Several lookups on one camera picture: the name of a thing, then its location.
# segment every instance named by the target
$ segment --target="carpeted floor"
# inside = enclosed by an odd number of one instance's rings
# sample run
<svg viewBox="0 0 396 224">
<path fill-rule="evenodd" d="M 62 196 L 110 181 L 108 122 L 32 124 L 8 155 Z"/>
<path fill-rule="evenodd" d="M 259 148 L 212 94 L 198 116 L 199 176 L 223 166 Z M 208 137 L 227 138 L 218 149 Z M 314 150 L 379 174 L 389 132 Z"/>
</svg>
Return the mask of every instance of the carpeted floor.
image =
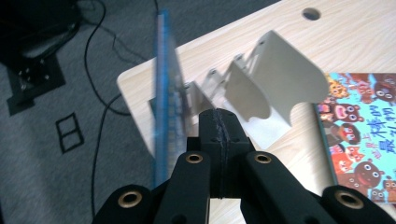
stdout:
<svg viewBox="0 0 396 224">
<path fill-rule="evenodd" d="M 180 46 L 274 2 L 160 0 L 159 7 L 168 9 Z M 117 76 L 154 56 L 155 5 L 143 0 L 106 0 L 105 4 L 103 26 L 116 33 L 128 48 L 116 42 L 116 52 L 113 37 L 104 29 L 97 31 L 90 44 L 92 79 L 108 102 L 120 93 Z M 78 5 L 84 18 L 99 22 L 103 13 L 99 4 L 85 1 Z M 7 69 L 0 65 L 0 202 L 6 223 L 92 222 L 92 161 L 105 108 L 95 97 L 83 66 L 84 49 L 93 28 L 82 23 L 76 36 L 56 54 L 66 84 L 36 98 L 35 106 L 12 117 L 7 108 L 7 98 L 12 95 Z M 127 111 L 121 98 L 113 107 Z M 61 132 L 78 125 L 81 137 L 72 135 L 65 143 L 81 144 L 62 151 L 56 122 L 68 116 L 60 122 Z M 96 166 L 96 211 L 119 187 L 134 183 L 149 188 L 151 163 L 133 119 L 108 111 Z"/>
</svg>

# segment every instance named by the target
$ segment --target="children's book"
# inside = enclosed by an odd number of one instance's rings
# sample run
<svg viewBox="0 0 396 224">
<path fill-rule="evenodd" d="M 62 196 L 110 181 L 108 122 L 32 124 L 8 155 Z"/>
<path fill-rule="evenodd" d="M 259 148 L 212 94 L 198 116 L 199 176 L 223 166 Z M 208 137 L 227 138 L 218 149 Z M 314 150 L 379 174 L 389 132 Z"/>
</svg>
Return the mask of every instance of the children's book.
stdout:
<svg viewBox="0 0 396 224">
<path fill-rule="evenodd" d="M 330 73 L 316 105 L 336 184 L 396 203 L 396 74 Z"/>
</svg>

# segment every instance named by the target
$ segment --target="black metal base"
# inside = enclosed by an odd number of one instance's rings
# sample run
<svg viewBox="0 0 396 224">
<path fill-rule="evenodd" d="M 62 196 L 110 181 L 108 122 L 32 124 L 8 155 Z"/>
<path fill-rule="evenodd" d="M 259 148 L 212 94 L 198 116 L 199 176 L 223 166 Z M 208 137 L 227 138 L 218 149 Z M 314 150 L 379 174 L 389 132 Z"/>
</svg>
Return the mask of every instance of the black metal base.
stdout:
<svg viewBox="0 0 396 224">
<path fill-rule="evenodd" d="M 42 60 L 26 79 L 8 69 L 12 97 L 7 99 L 9 115 L 13 116 L 35 105 L 34 99 L 65 84 L 55 55 Z"/>
</svg>

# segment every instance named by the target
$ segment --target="metal bookend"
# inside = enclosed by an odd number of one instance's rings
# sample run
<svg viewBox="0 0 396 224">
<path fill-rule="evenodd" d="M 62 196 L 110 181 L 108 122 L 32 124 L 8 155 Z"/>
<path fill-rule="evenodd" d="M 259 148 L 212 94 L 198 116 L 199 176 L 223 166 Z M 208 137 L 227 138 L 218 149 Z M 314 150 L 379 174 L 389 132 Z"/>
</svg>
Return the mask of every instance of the metal bookend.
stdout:
<svg viewBox="0 0 396 224">
<path fill-rule="evenodd" d="M 209 71 L 201 90 L 214 106 L 233 111 L 250 138 L 266 149 L 290 129 L 292 108 L 323 101 L 328 83 L 319 68 L 271 31 L 246 61 L 238 55 L 224 75 Z"/>
</svg>

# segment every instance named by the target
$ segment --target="wooden table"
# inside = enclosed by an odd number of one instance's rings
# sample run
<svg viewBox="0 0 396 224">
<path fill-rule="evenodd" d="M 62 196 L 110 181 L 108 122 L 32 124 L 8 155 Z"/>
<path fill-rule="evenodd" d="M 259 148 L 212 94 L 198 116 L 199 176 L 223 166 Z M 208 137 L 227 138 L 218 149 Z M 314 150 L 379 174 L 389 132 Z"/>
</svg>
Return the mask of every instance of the wooden table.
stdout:
<svg viewBox="0 0 396 224">
<path fill-rule="evenodd" d="M 315 8 L 320 19 L 303 17 Z M 282 1 L 177 48 L 186 81 L 198 84 L 212 68 L 224 72 L 233 57 L 249 53 L 258 39 L 277 31 L 323 72 L 396 72 L 396 1 Z M 120 91 L 149 149 L 153 60 L 119 76 Z M 274 153 L 309 190 L 333 185 L 312 105 L 298 104 L 292 128 L 267 151 Z M 212 223 L 243 223 L 237 200 L 212 200 Z M 396 209 L 381 205 L 396 219 Z"/>
</svg>

